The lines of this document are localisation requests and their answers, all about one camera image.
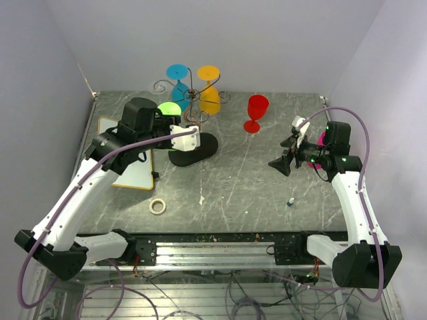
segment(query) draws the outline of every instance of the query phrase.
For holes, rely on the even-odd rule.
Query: white cutting board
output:
[[[115,126],[117,126],[117,120],[101,117],[98,121],[98,134]],[[154,188],[154,179],[151,174],[153,171],[153,157],[151,150],[145,152],[145,154],[147,155],[145,162],[136,161],[129,165],[113,185],[116,187],[152,190]]]

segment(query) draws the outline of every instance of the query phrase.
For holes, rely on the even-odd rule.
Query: yellow edge of board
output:
[[[98,134],[100,134],[100,129],[101,129],[101,119],[107,119],[107,120],[111,120],[111,121],[117,121],[119,122],[117,119],[113,119],[113,118],[109,118],[109,117],[99,117],[98,119]],[[151,163],[151,172],[153,172],[154,168],[153,168],[153,151],[149,150],[149,155],[150,155],[150,163]],[[113,185],[114,187],[122,187],[122,188],[129,188],[129,189],[138,189],[138,190],[153,190],[154,189],[154,178],[153,175],[151,175],[151,184],[153,185],[153,187],[151,188],[141,188],[141,187],[130,187],[129,185],[118,185],[116,183],[113,183],[111,185]]]

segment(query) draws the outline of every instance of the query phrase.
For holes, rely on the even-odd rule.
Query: wine glass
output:
[[[266,114],[269,104],[263,95],[253,95],[249,98],[248,115],[252,120],[246,121],[243,126],[248,133],[257,133],[260,130],[260,124],[256,121]]]
[[[185,65],[171,65],[166,70],[166,75],[172,79],[177,80],[177,84],[172,89],[171,100],[179,105],[182,111],[185,111],[190,101],[184,99],[188,96],[187,90],[189,89],[185,83],[182,83],[181,80],[187,77],[188,68]]]
[[[218,90],[211,85],[211,81],[218,78],[219,75],[220,70],[213,65],[204,65],[197,70],[197,76],[201,80],[207,81],[206,86],[200,91],[200,111],[205,111],[209,115],[215,115],[221,109]]]

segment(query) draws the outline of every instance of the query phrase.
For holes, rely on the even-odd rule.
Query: white wall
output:
[[[47,0],[91,87],[146,90],[173,63],[218,87],[327,95],[384,0]]]
[[[93,98],[44,0],[0,7],[0,318],[14,320],[25,252],[13,238],[68,184]]]
[[[370,199],[383,230],[401,246],[394,283],[406,319],[426,318],[427,2],[386,1],[330,97],[357,112],[370,131]],[[351,117],[352,144],[364,136]]]

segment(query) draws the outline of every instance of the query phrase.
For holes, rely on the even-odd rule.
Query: small black and white object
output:
[[[288,200],[288,203],[286,203],[288,205],[288,207],[291,207],[295,202],[295,198],[291,198]]]

